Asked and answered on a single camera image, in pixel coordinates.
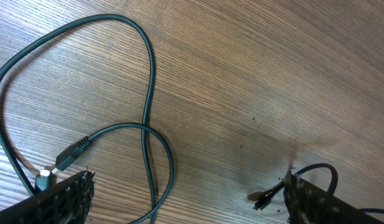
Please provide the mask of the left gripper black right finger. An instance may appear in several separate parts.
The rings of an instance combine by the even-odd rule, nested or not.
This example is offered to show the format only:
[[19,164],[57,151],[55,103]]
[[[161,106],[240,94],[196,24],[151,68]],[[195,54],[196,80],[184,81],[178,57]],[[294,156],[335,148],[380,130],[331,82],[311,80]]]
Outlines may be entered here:
[[291,224],[377,224],[371,216],[384,209],[357,209],[290,172],[284,178],[284,201]]

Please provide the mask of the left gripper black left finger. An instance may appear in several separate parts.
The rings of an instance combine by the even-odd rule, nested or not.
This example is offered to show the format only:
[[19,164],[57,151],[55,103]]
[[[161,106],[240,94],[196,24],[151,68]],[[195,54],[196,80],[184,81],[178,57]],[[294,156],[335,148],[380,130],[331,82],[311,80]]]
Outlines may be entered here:
[[95,193],[94,175],[83,170],[0,211],[0,224],[85,223]]

